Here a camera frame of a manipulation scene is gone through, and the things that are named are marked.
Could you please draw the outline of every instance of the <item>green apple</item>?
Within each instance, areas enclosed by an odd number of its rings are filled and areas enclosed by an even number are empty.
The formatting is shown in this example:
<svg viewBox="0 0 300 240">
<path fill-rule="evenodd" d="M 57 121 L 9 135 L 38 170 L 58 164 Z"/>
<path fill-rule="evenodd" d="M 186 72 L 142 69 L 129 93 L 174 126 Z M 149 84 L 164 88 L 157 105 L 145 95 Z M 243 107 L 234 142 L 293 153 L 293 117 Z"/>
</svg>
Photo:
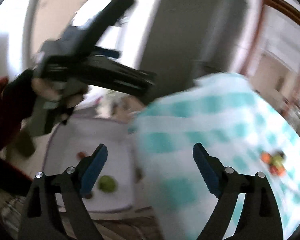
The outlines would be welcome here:
<svg viewBox="0 0 300 240">
<path fill-rule="evenodd" d="M 117 190 L 117 182 L 112 176 L 101 176 L 98 181 L 98 189 L 105 193 L 113 193 Z"/>
</svg>

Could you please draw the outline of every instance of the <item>tablecloth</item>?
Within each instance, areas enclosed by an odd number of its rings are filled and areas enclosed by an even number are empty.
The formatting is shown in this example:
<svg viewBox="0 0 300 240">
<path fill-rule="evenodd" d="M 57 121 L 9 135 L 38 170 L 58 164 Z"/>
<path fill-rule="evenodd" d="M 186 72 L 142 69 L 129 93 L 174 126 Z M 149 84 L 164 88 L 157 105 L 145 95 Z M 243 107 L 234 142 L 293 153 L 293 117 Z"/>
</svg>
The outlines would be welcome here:
<svg viewBox="0 0 300 240">
<path fill-rule="evenodd" d="M 165 239 L 197 239 L 217 203 L 193 160 L 201 142 L 210 156 L 238 173 L 266 174 L 280 211 L 284 239 L 300 224 L 300 138 L 290 125 L 235 73 L 196 80 L 190 90 L 159 98 L 133 128 L 145 188 Z M 275 177 L 260 153 L 282 150 L 287 174 Z M 233 235 L 244 194 L 224 238 Z"/>
</svg>

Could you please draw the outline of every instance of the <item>wooden door frame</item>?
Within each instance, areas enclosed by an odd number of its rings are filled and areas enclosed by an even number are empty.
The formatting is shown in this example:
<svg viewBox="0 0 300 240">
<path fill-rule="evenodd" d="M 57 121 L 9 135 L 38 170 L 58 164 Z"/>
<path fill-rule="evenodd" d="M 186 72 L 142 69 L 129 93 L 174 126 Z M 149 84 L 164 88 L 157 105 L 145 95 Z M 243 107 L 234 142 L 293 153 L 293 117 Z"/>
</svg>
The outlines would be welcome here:
<svg viewBox="0 0 300 240">
<path fill-rule="evenodd" d="M 261 32 L 263 23 L 265 21 L 266 6 L 272 7 L 274 9 L 280 11 L 281 13 L 283 13 L 284 15 L 289 17 L 291 20 L 293 20 L 295 23 L 297 23 L 300 26 L 300 12 L 296 8 L 294 8 L 293 6 L 291 6 L 290 4 L 285 2 L 284 0 L 262 0 L 261 6 L 262 7 L 261 7 L 260 16 L 259 16 L 259 21 L 258 21 L 256 31 L 254 33 L 252 44 L 249 49 L 248 55 L 242 65 L 242 68 L 239 72 L 240 74 L 245 75 L 245 76 L 248 75 L 249 64 L 256 52 L 257 44 L 260 39 L 260 32 Z M 291 98 L 288 98 L 287 106 L 282 111 L 282 116 L 287 115 L 291 105 L 297 100 L 299 92 L 300 92 L 300 73 L 298 74 L 298 79 L 297 79 L 296 85 L 293 89 L 292 96 L 291 96 Z"/>
</svg>

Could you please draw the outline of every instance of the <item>white cutting board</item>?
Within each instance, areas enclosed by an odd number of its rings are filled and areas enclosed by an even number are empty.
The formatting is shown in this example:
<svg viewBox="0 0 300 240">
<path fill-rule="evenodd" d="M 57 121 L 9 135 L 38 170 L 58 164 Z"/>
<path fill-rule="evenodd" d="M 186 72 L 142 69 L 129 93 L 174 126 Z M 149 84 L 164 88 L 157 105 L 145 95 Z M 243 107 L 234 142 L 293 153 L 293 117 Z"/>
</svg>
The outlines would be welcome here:
<svg viewBox="0 0 300 240">
<path fill-rule="evenodd" d="M 77 166 L 78 152 L 92 155 L 100 143 L 108 148 L 108 159 L 99 178 L 110 175 L 118 183 L 114 193 L 104 193 L 92 189 L 91 199 L 82 199 L 88 212 L 119 212 L 132 207 L 133 164 L 131 147 L 127 138 L 127 124 L 100 118 L 71 117 L 67 125 L 60 124 L 48 143 L 43 172 L 47 175 L 62 173 L 70 166 Z M 61 194 L 57 194 L 57 203 L 64 207 Z"/>
</svg>

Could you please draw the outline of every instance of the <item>blue gripper pad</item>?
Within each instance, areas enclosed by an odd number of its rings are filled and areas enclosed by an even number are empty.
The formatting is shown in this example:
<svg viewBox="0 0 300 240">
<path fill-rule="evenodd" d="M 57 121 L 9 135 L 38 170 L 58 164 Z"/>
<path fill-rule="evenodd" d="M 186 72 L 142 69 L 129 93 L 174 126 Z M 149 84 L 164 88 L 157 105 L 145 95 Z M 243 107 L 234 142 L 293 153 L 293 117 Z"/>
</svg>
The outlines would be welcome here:
<svg viewBox="0 0 300 240">
<path fill-rule="evenodd" d="M 108 149 L 105 145 L 100 145 L 90 157 L 93 158 L 91 164 L 87 167 L 85 173 L 81 177 L 80 195 L 85 196 L 89 194 L 97 181 L 97 178 L 106 163 L 108 158 Z"/>
<path fill-rule="evenodd" d="M 193 147 L 193 159 L 206 183 L 211 194 L 219 198 L 222 194 L 220 190 L 221 172 L 224 169 L 221 162 L 209 156 L 201 143 L 197 143 Z"/>
</svg>

